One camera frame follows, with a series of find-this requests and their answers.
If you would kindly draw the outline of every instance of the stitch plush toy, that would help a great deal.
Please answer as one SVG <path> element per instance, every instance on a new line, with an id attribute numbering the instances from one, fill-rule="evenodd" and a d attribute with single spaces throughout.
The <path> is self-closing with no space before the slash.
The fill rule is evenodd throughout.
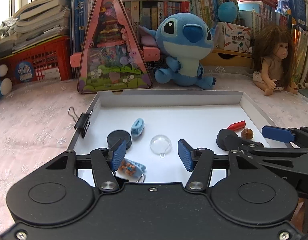
<path id="1" fill-rule="evenodd" d="M 7 66 L 5 64 L 0 65 L 0 77 L 3 77 L 7 74 Z M 9 78 L 0 79 L 0 98 L 4 95 L 7 95 L 12 90 L 12 82 Z"/>
<path id="2" fill-rule="evenodd" d="M 166 18 L 157 31 L 141 26 L 139 30 L 155 38 L 161 52 L 168 55 L 168 68 L 159 68 L 155 72 L 158 83 L 173 80 L 180 86 L 197 85 L 202 89 L 212 89 L 216 79 L 203 77 L 204 68 L 199 60 L 214 48 L 213 36 L 218 29 L 209 30 L 206 23 L 194 14 L 178 13 Z"/>

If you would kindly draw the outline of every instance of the brown wig hair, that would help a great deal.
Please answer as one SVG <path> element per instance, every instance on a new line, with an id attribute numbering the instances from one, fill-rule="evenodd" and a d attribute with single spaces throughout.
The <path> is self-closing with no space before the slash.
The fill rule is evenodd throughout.
<path id="1" fill-rule="evenodd" d="M 271 56 L 275 45 L 279 42 L 287 43 L 289 45 L 288 55 L 282 60 L 283 85 L 287 86 L 291 82 L 292 71 L 295 67 L 293 38 L 287 28 L 278 25 L 268 25 L 257 33 L 252 58 L 254 60 L 254 69 L 261 71 L 261 57 Z"/>

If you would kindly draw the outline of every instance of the red marker cap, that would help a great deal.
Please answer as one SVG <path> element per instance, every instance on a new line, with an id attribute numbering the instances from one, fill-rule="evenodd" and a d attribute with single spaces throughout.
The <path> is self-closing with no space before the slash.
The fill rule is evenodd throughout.
<path id="1" fill-rule="evenodd" d="M 236 131 L 236 130 L 244 128 L 245 126 L 246 126 L 245 121 L 241 121 L 241 122 L 232 123 L 227 129 Z"/>

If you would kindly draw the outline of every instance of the wooden drawer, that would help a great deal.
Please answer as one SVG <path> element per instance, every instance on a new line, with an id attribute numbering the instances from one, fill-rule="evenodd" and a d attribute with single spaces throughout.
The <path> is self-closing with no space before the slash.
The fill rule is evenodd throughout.
<path id="1" fill-rule="evenodd" d="M 203 66 L 252 67 L 251 54 L 222 49 L 214 49 L 200 62 Z"/>

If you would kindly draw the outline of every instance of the white tray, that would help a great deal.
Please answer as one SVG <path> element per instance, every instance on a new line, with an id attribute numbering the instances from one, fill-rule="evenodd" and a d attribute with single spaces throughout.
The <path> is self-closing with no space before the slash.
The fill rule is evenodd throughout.
<path id="1" fill-rule="evenodd" d="M 126 158 L 147 167 L 145 183 L 182 182 L 185 186 L 188 172 L 177 153 L 179 139 L 185 139 L 194 149 L 205 147 L 215 154 L 227 155 L 216 145 L 218 132 L 230 124 L 245 120 L 246 128 L 254 132 L 254 141 L 265 147 L 286 148 L 281 142 L 263 138 L 265 125 L 273 121 L 245 93 L 215 90 L 126 90 L 121 94 L 99 92 L 92 101 L 91 124 L 85 138 L 76 131 L 68 149 L 77 155 L 108 147 L 107 135 L 114 130 L 130 132 L 137 118 L 143 118 L 145 128 L 137 141 L 126 152 Z M 172 150 L 164 159 L 151 152 L 150 140 L 164 134 L 172 142 Z M 91 170 L 79 170 L 78 176 L 94 186 Z M 214 170 L 210 186 L 225 178 L 225 170 Z"/>

